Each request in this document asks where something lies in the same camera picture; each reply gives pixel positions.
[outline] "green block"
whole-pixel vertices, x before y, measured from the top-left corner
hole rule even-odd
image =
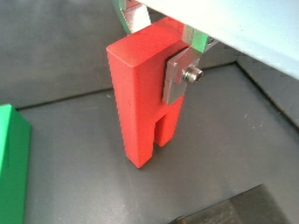
[[[0,106],[0,224],[25,223],[31,125],[13,105]]]

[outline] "black object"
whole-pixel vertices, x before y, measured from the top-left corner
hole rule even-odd
[[[290,224],[264,185],[170,224]]]

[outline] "white panel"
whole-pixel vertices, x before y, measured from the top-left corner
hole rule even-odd
[[[299,1],[139,2],[299,79]]]

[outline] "slot in red block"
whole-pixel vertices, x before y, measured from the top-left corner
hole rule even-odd
[[[184,97],[163,103],[166,61],[188,45],[184,25],[169,17],[107,48],[126,154],[139,168],[153,157],[154,142],[174,137]]]

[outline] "dark gray surface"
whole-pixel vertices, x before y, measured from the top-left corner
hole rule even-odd
[[[111,88],[106,47],[126,36],[111,0],[0,3],[0,104]]]
[[[170,224],[290,224],[273,195],[260,185]]]
[[[113,92],[22,114],[33,124],[26,224],[163,224],[262,183],[298,222],[298,131],[237,66],[189,86],[176,138],[141,170]]]
[[[238,64],[299,127],[299,80],[245,54]]]

